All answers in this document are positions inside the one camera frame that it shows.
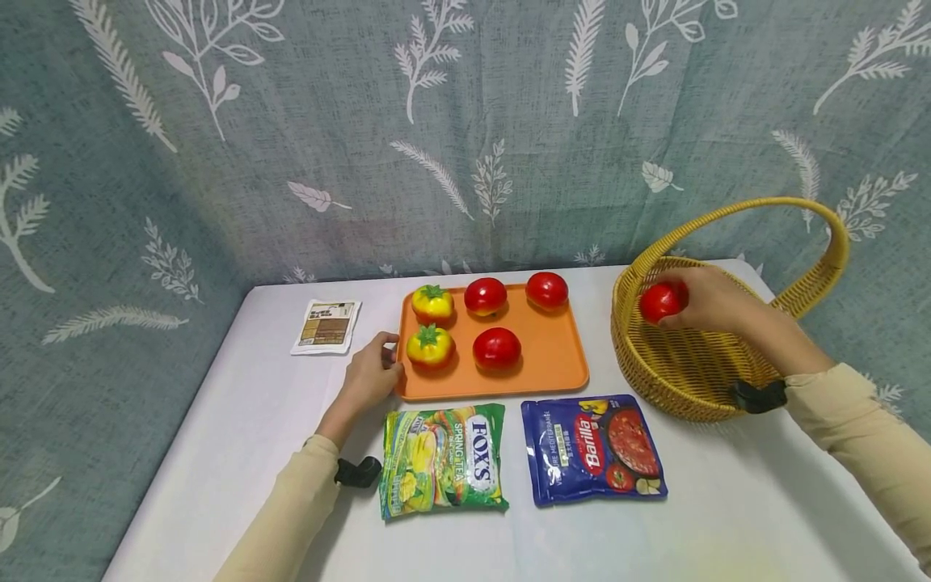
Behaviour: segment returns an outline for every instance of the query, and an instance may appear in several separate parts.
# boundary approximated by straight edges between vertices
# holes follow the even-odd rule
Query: blue package
[[[527,400],[520,412],[538,507],[592,495],[666,498],[663,466],[632,396]]]

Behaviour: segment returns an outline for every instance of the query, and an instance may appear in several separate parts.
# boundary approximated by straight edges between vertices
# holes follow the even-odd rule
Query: small packet
[[[291,355],[345,354],[352,343],[352,330],[361,307],[361,301],[311,299]]]
[[[507,509],[498,473],[504,415],[502,404],[388,413],[382,519],[440,508]]]
[[[538,507],[603,497],[666,498],[656,447],[627,394],[520,405]]]

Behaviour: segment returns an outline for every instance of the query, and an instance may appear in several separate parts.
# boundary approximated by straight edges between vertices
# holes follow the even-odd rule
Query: green candy package
[[[507,509],[501,495],[502,404],[385,418],[382,519],[440,508]]]

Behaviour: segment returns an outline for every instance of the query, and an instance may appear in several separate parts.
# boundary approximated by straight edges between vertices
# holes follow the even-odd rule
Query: wicker basket
[[[766,386],[778,378],[776,370],[739,337],[696,330],[660,331],[643,321],[637,307],[640,295],[660,271],[702,265],[691,259],[664,256],[679,240],[729,214],[778,205],[796,206],[820,215],[831,232],[824,256],[771,303],[800,318],[840,278],[850,243],[836,214],[797,197],[756,198],[686,223],[650,245],[615,282],[611,308],[614,352],[630,385],[657,408],[693,422],[717,422],[743,413],[728,392],[734,380],[741,378],[754,386]],[[746,285],[735,281],[755,296]]]

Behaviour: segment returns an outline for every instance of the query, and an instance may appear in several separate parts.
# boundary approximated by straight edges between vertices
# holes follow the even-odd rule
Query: barilla sauce pouch
[[[656,447],[632,396],[520,405],[538,507],[604,497],[665,498]]]
[[[439,508],[507,509],[498,474],[504,414],[501,404],[388,413],[382,519]]]

